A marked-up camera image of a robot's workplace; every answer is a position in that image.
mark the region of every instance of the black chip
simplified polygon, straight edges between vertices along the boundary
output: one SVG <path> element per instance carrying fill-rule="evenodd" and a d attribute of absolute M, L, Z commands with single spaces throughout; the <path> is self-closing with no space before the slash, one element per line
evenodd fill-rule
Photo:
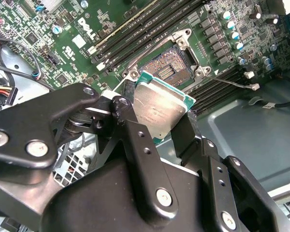
<path fill-rule="evenodd" d="M 107 33 L 105 32 L 105 30 L 100 30 L 100 31 L 98 32 L 98 35 L 99 35 L 101 38 L 103 38 L 104 36 L 107 35 Z"/>
<path fill-rule="evenodd" d="M 260 35 L 260 40 L 263 41 L 263 40 L 265 40 L 265 39 L 266 39 L 266 34 L 265 34 L 265 33 L 261 34 L 261 35 Z"/>
<path fill-rule="evenodd" d="M 251 0 L 246 1 L 246 6 L 250 6 L 252 4 Z"/>
<path fill-rule="evenodd" d="M 273 33 L 274 33 L 275 37 L 277 37 L 277 36 L 281 35 L 281 30 L 278 29 L 277 31 L 274 31 Z"/>
<path fill-rule="evenodd" d="M 247 31 L 248 31 L 247 26 L 243 26 L 242 28 L 240 28 L 240 32 L 241 32 L 242 34 L 245 34 Z"/>
<path fill-rule="evenodd" d="M 242 58 L 243 59 L 248 59 L 249 58 L 249 54 L 247 52 L 242 54 Z"/>
<path fill-rule="evenodd" d="M 25 37 L 25 39 L 29 42 L 29 44 L 34 45 L 36 42 L 38 42 L 38 37 L 33 34 L 33 32 L 30 32 L 29 35 Z"/>
<path fill-rule="evenodd" d="M 66 24 L 66 22 L 62 18 L 60 18 L 56 21 L 56 24 L 63 27 Z"/>
<path fill-rule="evenodd" d="M 258 58 L 254 58 L 251 62 L 254 63 L 254 64 L 256 64 L 256 63 L 259 62 L 259 60 L 258 60 Z"/>
<path fill-rule="evenodd" d="M 60 84 L 65 84 L 68 79 L 65 77 L 65 75 L 63 74 L 60 74 L 58 77 L 57 77 L 57 81 L 60 83 Z"/>

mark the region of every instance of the sticker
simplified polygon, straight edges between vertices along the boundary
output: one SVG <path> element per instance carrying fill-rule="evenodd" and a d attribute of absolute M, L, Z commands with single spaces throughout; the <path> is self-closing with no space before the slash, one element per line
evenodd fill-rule
<path fill-rule="evenodd" d="M 76 46 L 77 46 L 78 48 L 82 48 L 82 47 L 86 44 L 85 40 L 82 38 L 81 35 L 77 35 L 77 36 L 75 36 L 75 38 L 72 39 L 72 41 L 73 41 L 73 43 L 76 44 Z"/>
<path fill-rule="evenodd" d="M 272 109 L 272 108 L 275 108 L 275 105 L 276 105 L 275 103 L 269 102 L 263 108 L 264 109 Z"/>

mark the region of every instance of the label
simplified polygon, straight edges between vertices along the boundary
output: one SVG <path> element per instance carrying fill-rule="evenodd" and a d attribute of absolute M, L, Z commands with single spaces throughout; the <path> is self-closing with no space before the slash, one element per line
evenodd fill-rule
<path fill-rule="evenodd" d="M 90 29 L 90 25 L 86 23 L 86 20 L 81 17 L 78 21 L 78 24 L 83 27 L 83 30 L 87 32 L 87 35 L 90 37 L 91 40 L 94 40 L 96 33 L 93 33 L 93 30 Z"/>
<path fill-rule="evenodd" d="M 81 35 L 75 36 L 74 39 L 72 39 L 72 41 L 73 43 L 76 44 L 78 48 L 82 48 L 86 44 L 86 41 L 82 38 Z"/>
<path fill-rule="evenodd" d="M 275 105 L 276 105 L 275 103 L 269 102 L 263 108 L 264 109 L 272 109 L 272 108 L 275 108 Z"/>

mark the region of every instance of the white capacitor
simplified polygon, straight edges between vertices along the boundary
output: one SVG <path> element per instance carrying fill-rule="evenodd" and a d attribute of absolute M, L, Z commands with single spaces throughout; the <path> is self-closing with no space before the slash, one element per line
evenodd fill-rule
<path fill-rule="evenodd" d="M 232 29 L 232 28 L 234 28 L 235 27 L 235 23 L 233 22 L 233 21 L 228 21 L 228 22 L 226 22 L 226 24 L 225 24 L 225 28 L 226 29 Z"/>
<path fill-rule="evenodd" d="M 241 57 L 237 58 L 237 62 L 238 62 L 240 65 L 244 65 L 244 64 L 246 63 L 246 61 L 245 61 L 243 58 L 241 58 Z"/>
<path fill-rule="evenodd" d="M 230 39 L 233 39 L 233 40 L 239 40 L 240 39 L 240 34 L 236 31 L 233 31 L 230 33 Z"/>
<path fill-rule="evenodd" d="M 221 19 L 229 20 L 231 18 L 230 11 L 224 11 L 220 14 Z"/>
<path fill-rule="evenodd" d="M 269 59 L 268 57 L 262 57 L 261 62 L 265 65 L 269 65 L 272 63 L 271 59 Z"/>
<path fill-rule="evenodd" d="M 234 44 L 234 49 L 236 49 L 236 50 L 242 50 L 243 47 L 244 47 L 244 45 L 243 45 L 243 43 L 241 43 L 241 42 L 236 42 L 236 43 Z"/>
<path fill-rule="evenodd" d="M 61 26 L 58 26 L 58 25 L 53 25 L 52 26 L 52 32 L 55 34 L 55 35 L 59 35 L 63 32 L 63 29 Z"/>

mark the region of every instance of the motherboard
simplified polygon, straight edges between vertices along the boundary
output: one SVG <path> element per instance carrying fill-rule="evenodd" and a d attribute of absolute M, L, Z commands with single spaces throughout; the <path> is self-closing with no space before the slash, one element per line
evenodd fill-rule
<path fill-rule="evenodd" d="M 211 78 L 263 84 L 290 69 L 286 25 L 268 0 L 0 0 L 0 37 L 29 48 L 52 87 L 101 93 L 147 71 L 199 114 L 242 93 Z"/>

